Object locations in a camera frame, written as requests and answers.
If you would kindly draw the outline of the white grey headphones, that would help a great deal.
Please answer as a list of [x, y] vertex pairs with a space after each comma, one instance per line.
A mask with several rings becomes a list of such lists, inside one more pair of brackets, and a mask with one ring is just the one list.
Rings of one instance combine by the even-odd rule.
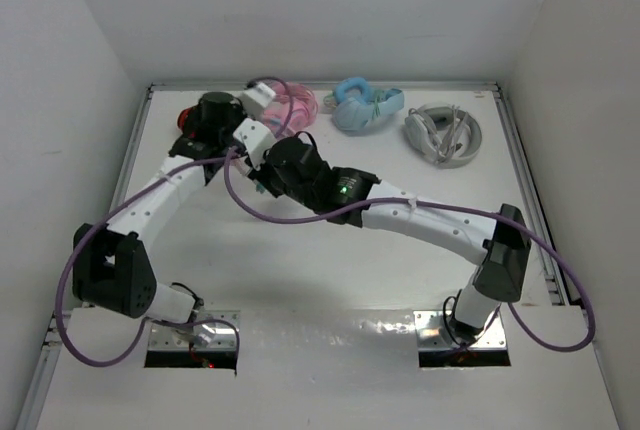
[[483, 132], [475, 117], [446, 103], [410, 108], [404, 119], [404, 133], [414, 150], [442, 169], [468, 165], [483, 143]]

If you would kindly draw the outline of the light blue headphones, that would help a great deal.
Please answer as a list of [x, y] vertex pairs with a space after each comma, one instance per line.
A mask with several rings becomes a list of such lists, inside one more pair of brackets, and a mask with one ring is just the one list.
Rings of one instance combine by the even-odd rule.
[[332, 121], [340, 131], [358, 134], [370, 124], [401, 111], [405, 95], [398, 88], [374, 87], [362, 77], [352, 77], [340, 82], [323, 98], [323, 104], [331, 111]]

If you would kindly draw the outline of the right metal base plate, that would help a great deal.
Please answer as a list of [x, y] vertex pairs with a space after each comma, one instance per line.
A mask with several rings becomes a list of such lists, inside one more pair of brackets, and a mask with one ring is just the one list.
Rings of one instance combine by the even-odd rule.
[[490, 316], [482, 331], [472, 339], [455, 335], [453, 327], [446, 327], [442, 310], [413, 312], [418, 349], [438, 352], [469, 348], [472, 351], [506, 351], [507, 338], [501, 316]]

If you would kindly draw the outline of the metal base plate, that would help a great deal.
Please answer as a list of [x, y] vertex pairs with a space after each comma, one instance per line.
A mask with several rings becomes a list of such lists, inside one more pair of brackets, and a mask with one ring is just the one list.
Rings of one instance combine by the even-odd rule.
[[469, 348], [472, 351], [506, 351], [507, 338], [501, 316], [490, 316], [482, 331], [472, 339], [455, 335], [453, 327], [446, 327], [442, 310], [413, 312], [418, 349], [438, 352]]
[[239, 330], [238, 310], [204, 309], [195, 317], [194, 325], [153, 323], [148, 349], [186, 351], [192, 345], [197, 351], [235, 351]]

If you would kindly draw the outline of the red black headphones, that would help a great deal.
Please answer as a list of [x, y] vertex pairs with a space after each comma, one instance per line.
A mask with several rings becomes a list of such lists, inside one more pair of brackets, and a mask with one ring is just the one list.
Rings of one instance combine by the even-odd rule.
[[183, 134], [191, 135], [197, 126], [199, 106], [195, 105], [182, 110], [177, 119], [177, 126]]

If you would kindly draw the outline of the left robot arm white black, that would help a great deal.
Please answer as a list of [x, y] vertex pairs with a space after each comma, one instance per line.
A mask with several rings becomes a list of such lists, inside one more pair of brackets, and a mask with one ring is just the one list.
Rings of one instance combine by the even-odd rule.
[[226, 92], [207, 92], [181, 112], [181, 135], [142, 196], [97, 230], [84, 224], [76, 231], [76, 298], [131, 318], [178, 325], [190, 320], [197, 298], [159, 283], [149, 253], [180, 206], [222, 167], [233, 132], [245, 117], [240, 101]]

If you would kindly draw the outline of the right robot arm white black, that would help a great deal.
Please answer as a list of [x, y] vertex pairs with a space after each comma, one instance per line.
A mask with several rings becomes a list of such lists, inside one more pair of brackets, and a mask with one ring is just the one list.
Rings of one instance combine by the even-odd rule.
[[456, 295], [443, 325], [469, 345], [503, 303], [520, 300], [531, 249], [521, 211], [501, 206], [496, 218], [458, 215], [349, 167], [332, 167], [313, 143], [287, 137], [248, 151], [251, 180], [272, 196], [286, 196], [326, 221], [389, 231], [449, 250], [475, 270]]

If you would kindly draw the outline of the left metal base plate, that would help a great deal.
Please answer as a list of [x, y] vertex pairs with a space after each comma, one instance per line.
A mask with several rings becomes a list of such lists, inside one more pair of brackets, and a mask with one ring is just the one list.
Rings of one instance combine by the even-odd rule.
[[239, 330], [238, 310], [204, 309], [195, 317], [194, 325], [153, 323], [148, 349], [186, 351], [192, 345], [197, 351], [235, 351]]

